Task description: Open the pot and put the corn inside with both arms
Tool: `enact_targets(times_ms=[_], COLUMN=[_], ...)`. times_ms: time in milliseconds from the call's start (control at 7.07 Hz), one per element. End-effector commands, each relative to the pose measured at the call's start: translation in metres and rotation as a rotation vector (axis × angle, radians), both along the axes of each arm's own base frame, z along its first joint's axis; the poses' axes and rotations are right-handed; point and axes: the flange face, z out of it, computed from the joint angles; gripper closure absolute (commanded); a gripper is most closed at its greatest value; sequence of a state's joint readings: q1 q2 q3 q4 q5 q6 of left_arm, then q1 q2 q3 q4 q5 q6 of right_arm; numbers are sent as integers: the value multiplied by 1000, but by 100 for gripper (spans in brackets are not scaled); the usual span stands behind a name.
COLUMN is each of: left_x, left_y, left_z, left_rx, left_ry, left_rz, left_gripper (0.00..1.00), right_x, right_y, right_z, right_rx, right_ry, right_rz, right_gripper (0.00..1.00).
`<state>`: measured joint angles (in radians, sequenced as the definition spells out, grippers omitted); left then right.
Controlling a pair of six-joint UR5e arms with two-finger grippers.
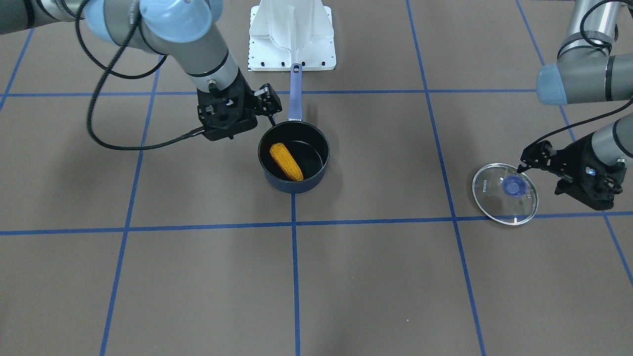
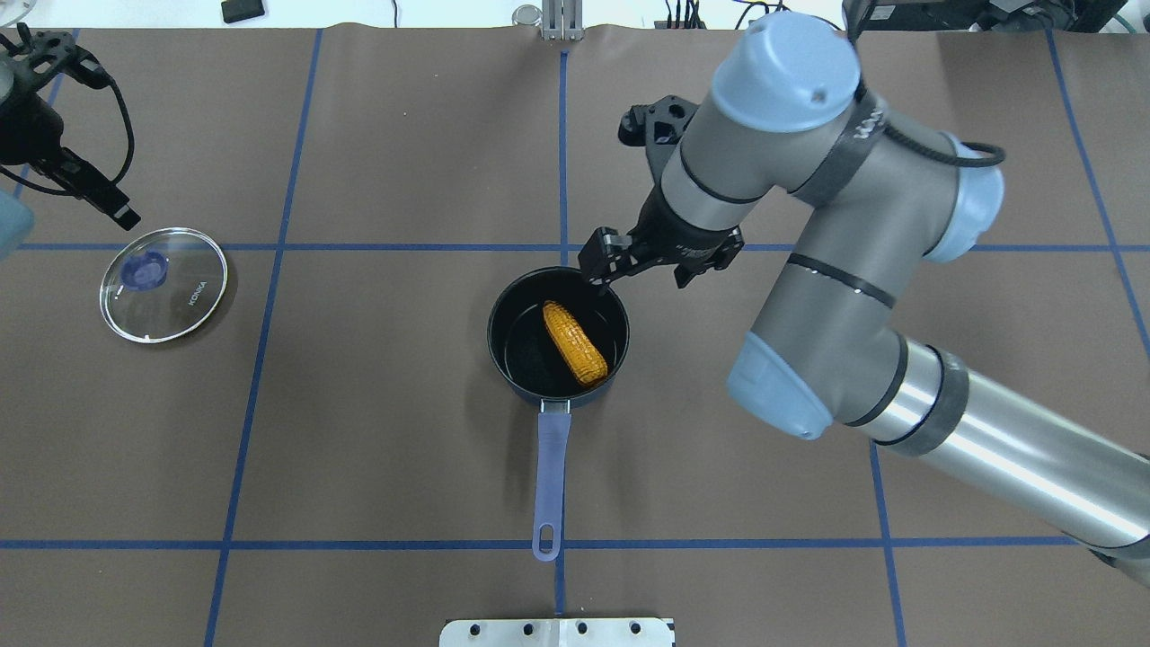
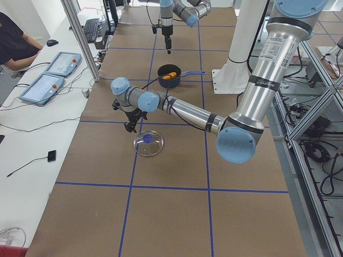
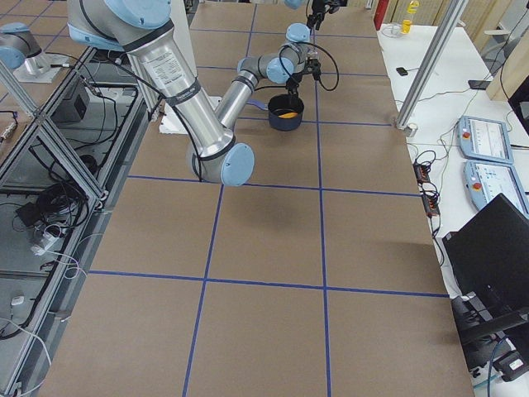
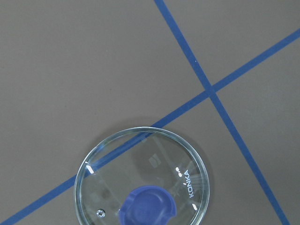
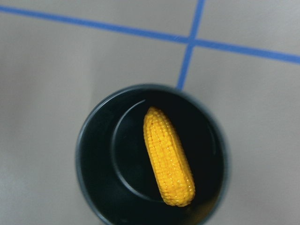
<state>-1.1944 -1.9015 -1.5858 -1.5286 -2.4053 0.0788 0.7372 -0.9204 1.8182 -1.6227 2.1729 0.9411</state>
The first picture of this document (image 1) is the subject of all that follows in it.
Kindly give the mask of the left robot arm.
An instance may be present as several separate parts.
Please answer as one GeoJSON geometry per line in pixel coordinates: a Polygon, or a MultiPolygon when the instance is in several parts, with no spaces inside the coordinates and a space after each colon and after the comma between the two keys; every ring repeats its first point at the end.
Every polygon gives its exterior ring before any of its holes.
{"type": "MultiPolygon", "coordinates": [[[[624,101],[631,107],[633,57],[611,54],[621,7],[630,0],[577,0],[557,61],[541,68],[541,103],[567,105],[624,101]]],[[[521,155],[519,172],[540,169],[559,177],[555,194],[567,194],[597,211],[610,210],[633,160],[633,119],[628,114],[556,150],[544,135],[521,155]]]]}

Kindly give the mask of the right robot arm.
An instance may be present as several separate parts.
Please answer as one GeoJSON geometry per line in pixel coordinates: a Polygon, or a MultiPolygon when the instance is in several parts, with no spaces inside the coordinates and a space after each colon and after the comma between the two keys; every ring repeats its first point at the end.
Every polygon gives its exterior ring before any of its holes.
{"type": "Polygon", "coordinates": [[[251,90],[237,61],[216,26],[222,15],[221,0],[3,0],[1,33],[9,34],[57,22],[73,22],[81,45],[81,22],[103,41],[117,45],[103,71],[87,112],[89,135],[104,148],[120,146],[99,139],[92,119],[96,100],[106,81],[118,74],[114,67],[125,49],[172,58],[197,88],[197,116],[201,126],[176,139],[136,150],[162,148],[184,139],[203,135],[208,140],[233,138],[257,126],[257,116],[274,120],[282,104],[269,84],[251,90]]]}

